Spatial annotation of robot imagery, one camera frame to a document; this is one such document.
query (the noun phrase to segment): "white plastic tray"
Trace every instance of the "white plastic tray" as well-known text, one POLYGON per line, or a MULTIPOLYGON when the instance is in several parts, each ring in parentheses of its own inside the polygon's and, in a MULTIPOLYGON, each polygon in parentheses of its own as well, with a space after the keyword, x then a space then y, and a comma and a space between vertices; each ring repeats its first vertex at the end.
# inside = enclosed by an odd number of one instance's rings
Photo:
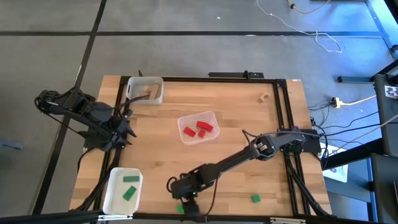
POLYGON ((108 188, 103 205, 103 211, 107 215, 132 215, 138 210, 141 196, 143 176, 139 169, 113 168, 109 177, 108 188), (124 176, 139 176, 138 182, 123 182, 124 176), (123 198, 124 193, 134 186, 137 190, 129 201, 123 198))
POLYGON ((211 141, 217 138, 220 134, 220 129, 217 124, 216 115, 212 111, 207 111, 203 113, 193 114, 190 116, 184 116, 178 119, 178 130, 180 130, 181 141, 186 145, 198 144, 201 142, 211 141), (199 137, 198 133, 201 128, 197 128, 197 121, 204 121, 210 125, 212 125, 213 130, 211 132, 206 131, 205 136, 203 138, 199 137), (185 127, 189 127, 196 135, 191 137, 184 133, 185 127))
POLYGON ((144 92, 144 87, 148 86, 149 90, 155 84, 159 85, 159 90, 154 100, 139 100, 134 103, 138 104, 161 104, 163 102, 163 78, 160 77, 131 77, 127 83, 126 97, 133 99, 134 97, 141 96, 144 92))

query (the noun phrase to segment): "wooden table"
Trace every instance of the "wooden table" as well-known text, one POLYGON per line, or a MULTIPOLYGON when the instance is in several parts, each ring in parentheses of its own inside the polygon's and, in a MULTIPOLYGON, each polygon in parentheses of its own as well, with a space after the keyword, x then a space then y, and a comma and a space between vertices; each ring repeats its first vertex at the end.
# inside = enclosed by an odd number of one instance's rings
MULTIPOLYGON (((120 78, 103 78, 98 101, 115 104, 120 78)), ((302 129, 311 128, 301 81, 289 80, 287 84, 295 125, 302 129)), ((165 82, 161 105, 132 105, 131 108, 134 112, 131 128, 138 138, 128 138, 132 146, 123 149, 119 166, 138 168, 144 176, 138 209, 141 213, 177 213, 180 201, 172 199, 166 191, 170 177, 178 177, 203 163, 216 163, 240 151, 248 144, 241 132, 243 128, 260 134, 279 127, 272 85, 264 83, 165 82), (260 103, 258 98, 263 93, 269 97, 260 103), (177 119, 204 111, 215 112, 220 135, 214 141, 184 145, 177 119)), ((79 206, 96 185, 103 155, 104 152, 94 150, 83 158, 70 208, 79 206)), ((309 153, 301 154, 301 158, 306 186, 330 213, 319 160, 309 153)), ((210 206, 213 189, 200 192, 197 197, 203 213, 210 206)), ((297 186, 295 189, 302 212, 300 191, 297 186)), ((291 216, 283 155, 278 153, 266 162, 249 161, 224 173, 218 183, 211 214, 291 216), (261 202, 253 203, 253 194, 259 194, 261 202)))

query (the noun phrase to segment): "gray floor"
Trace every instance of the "gray floor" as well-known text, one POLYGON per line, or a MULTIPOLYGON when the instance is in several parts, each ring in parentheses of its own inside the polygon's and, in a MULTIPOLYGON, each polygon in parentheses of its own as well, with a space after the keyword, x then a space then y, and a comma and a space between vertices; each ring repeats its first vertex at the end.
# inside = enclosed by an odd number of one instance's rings
MULTIPOLYGON (((307 31, 377 31, 363 2, 331 3, 301 15, 284 1, 259 0, 268 12, 307 31)), ((321 3, 295 1, 302 10, 321 3)), ((0 0, 0 30, 91 30, 100 1, 0 0)), ((255 0, 108 1, 100 30, 290 30, 264 15, 255 0)), ((337 84, 336 77, 370 76, 392 62, 381 38, 337 37, 342 54, 328 53, 313 37, 97 37, 81 89, 96 95, 103 75, 196 76, 208 72, 264 72, 269 78, 303 81, 309 106, 332 96, 344 102, 374 94, 372 85, 337 84)), ((0 37, 0 136, 23 143, 21 151, 0 149, 0 217, 32 209, 58 124, 40 114, 33 99, 41 90, 65 91, 75 81, 87 37, 0 37)), ((322 37, 328 48, 336 47, 322 37)), ((325 126, 348 124, 377 111, 376 100, 330 109, 325 126)), ((326 111, 312 113, 318 123, 326 111)), ((377 116, 358 121, 377 123, 377 116)), ((82 128, 72 123, 75 128, 82 128)), ((329 129, 333 133, 338 129, 329 129)), ((336 136, 350 140, 366 130, 336 136)), ((363 139, 378 138, 375 132, 363 139)), ((68 210, 82 139, 68 132, 44 212, 68 210)))

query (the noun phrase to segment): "green block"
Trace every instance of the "green block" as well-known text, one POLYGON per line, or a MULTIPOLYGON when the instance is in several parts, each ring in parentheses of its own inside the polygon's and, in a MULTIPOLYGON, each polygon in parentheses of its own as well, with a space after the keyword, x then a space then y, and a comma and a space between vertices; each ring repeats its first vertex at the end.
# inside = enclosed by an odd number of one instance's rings
POLYGON ((178 213, 184 214, 184 208, 182 207, 182 204, 177 205, 177 211, 178 213))
POLYGON ((123 182, 139 182, 139 176, 124 176, 123 182))
POLYGON ((261 201, 261 199, 260 199, 260 195, 252 195, 251 196, 251 200, 253 200, 253 202, 254 203, 258 203, 258 202, 260 202, 261 201))
POLYGON ((137 189, 136 189, 134 186, 131 186, 131 187, 129 188, 129 190, 127 190, 126 193, 124 193, 123 198, 124 198, 126 201, 129 201, 130 198, 134 195, 134 193, 136 193, 136 190, 137 190, 137 189))

